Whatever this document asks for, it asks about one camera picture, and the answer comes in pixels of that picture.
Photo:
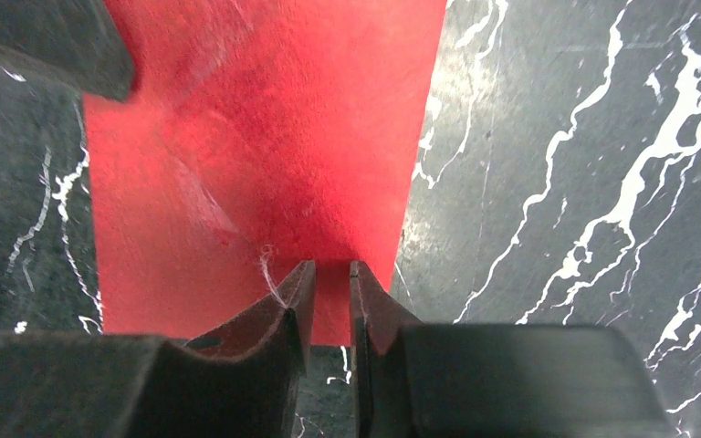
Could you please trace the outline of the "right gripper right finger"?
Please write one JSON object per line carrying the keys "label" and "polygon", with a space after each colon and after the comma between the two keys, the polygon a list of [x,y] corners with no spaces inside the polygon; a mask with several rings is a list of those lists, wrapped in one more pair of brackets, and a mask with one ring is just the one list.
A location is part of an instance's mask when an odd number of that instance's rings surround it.
{"label": "right gripper right finger", "polygon": [[350,266],[360,437],[670,437],[643,361],[601,326],[426,323]]}

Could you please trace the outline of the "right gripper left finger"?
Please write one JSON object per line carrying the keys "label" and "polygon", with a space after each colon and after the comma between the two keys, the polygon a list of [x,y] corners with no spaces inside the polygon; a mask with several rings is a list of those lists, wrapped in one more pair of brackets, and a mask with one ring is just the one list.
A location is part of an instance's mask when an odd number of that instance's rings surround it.
{"label": "right gripper left finger", "polygon": [[0,437],[287,437],[316,267],[179,343],[154,335],[0,331]]}

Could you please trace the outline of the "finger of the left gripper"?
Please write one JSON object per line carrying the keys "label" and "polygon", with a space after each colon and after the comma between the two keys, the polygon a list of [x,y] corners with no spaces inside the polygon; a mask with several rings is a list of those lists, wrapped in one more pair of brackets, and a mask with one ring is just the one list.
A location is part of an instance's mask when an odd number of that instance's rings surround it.
{"label": "finger of the left gripper", "polygon": [[119,102],[135,76],[101,1],[0,1],[0,65]]}

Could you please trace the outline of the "red envelope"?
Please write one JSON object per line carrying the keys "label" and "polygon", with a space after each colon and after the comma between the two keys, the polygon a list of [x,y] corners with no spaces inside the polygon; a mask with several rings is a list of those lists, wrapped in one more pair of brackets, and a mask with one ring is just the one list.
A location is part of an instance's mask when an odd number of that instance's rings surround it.
{"label": "red envelope", "polygon": [[350,262],[392,281],[445,3],[107,8],[136,75],[84,99],[104,332],[193,338],[312,260],[312,340],[349,345]]}

